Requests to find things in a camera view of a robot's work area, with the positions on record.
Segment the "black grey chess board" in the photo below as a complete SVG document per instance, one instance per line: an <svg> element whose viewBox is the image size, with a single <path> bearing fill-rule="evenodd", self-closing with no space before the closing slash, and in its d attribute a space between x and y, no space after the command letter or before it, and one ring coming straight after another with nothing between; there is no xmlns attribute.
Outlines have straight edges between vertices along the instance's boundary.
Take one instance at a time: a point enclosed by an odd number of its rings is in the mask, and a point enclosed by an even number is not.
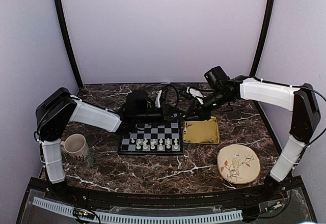
<svg viewBox="0 0 326 224"><path fill-rule="evenodd" d="M143 150L143 141L147 139L147 150ZM163 150L158 149L159 139L163 139ZM167 138L170 138L171 148L167 149ZM137 150L137 140L141 139L141 149ZM156 139L155 149L151 150L150 146L152 140ZM128 134L122 136L120 145L118 147L118 154L120 155L133 155L133 156L145 156L145 155L158 155L158 156L179 156L183 155L183 140L182 140L182 126L178 118L174 118L171 122L163 123L142 123L135 125L135 128Z"/></svg>

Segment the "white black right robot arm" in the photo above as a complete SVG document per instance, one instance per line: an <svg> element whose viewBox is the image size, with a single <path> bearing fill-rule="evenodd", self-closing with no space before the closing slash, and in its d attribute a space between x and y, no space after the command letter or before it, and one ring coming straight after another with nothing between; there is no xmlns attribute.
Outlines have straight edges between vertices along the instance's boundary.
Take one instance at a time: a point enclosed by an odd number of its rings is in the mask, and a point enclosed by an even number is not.
<svg viewBox="0 0 326 224"><path fill-rule="evenodd" d="M207 71L204 77L209 85L207 95L202 89L185 88L185 95L195 101L186 112L186 118L207 120L212 111L237 100L266 104L290 116L287 142L269 174L273 181L260 188L260 196L266 201L272 200L280 191L277 182L283 181L299 164L316 140L313 135L321 119L317 97L321 94L309 83L286 85L246 75L230 78L220 66Z"/></svg>

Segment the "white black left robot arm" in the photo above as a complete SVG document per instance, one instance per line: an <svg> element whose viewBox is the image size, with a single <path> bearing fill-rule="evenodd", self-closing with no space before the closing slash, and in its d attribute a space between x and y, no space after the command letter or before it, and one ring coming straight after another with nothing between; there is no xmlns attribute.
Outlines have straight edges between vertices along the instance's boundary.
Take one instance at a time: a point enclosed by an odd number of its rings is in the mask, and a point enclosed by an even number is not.
<svg viewBox="0 0 326 224"><path fill-rule="evenodd" d="M140 123L165 124L183 112L166 103L170 86L164 86L156 100L145 90L134 90L126 97L118 111L103 108L72 95L67 88L59 88L36 109L37 129L34 138L41 145L41 158L51 192L61 202L72 197L72 191L64 183L65 174L61 156L61 138L68 123L76 122L103 129L117 135L125 135Z"/></svg>

